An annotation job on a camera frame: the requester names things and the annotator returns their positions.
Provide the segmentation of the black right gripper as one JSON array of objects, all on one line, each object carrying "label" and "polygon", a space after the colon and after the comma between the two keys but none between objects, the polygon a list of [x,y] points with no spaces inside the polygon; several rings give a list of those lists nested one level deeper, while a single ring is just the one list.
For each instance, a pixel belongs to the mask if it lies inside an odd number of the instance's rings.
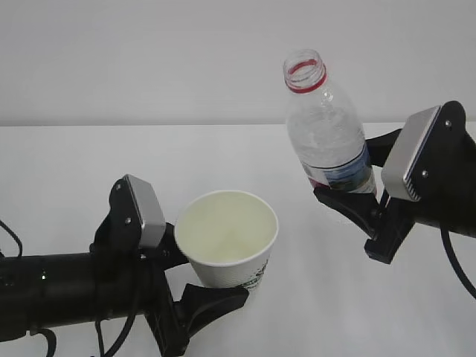
[{"label": "black right gripper", "polygon": [[[347,217],[372,238],[364,249],[374,260],[391,263],[416,223],[475,236],[475,140],[466,130],[466,112],[460,102],[451,100],[440,106],[411,175],[421,195],[418,202],[393,198],[384,186],[380,216],[379,203],[372,193],[348,193],[327,187],[313,191],[320,203]],[[396,129],[366,140],[373,166],[385,165],[401,131]]]}]

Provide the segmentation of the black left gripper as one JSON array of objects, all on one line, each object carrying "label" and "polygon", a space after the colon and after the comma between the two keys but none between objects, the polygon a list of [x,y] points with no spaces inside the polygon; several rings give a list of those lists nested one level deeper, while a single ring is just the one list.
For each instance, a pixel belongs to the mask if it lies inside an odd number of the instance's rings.
[{"label": "black left gripper", "polygon": [[126,321],[111,347],[105,348],[101,321],[95,322],[101,356],[114,356],[123,346],[137,315],[146,318],[162,356],[180,356],[196,333],[244,307],[248,290],[206,288],[187,284],[174,302],[165,271],[189,264],[179,249],[175,226],[167,223],[157,248],[141,248],[141,227],[129,185],[119,178],[109,194],[109,212],[90,245],[97,298],[111,303],[125,298]]}]

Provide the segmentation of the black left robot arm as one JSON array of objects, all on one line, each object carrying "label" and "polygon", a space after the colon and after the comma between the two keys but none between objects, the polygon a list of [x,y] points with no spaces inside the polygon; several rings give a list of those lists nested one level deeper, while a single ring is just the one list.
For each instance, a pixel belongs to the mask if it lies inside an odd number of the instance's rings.
[{"label": "black left robot arm", "polygon": [[166,272],[186,263],[152,185],[127,174],[88,252],[1,258],[1,340],[43,335],[52,356],[55,327],[125,318],[112,346],[100,348],[113,356],[143,315],[160,354],[182,356],[198,331],[248,299],[243,287],[187,284],[174,300]]}]

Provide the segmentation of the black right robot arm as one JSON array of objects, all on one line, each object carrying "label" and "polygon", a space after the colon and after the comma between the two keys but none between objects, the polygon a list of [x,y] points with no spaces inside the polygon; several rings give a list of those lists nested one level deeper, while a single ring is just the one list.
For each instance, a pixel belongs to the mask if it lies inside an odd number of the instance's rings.
[{"label": "black right robot arm", "polygon": [[369,236],[369,258],[391,263],[416,223],[475,236],[475,141],[461,103],[417,112],[366,145],[370,163],[382,169],[380,199],[325,187],[314,194]]}]

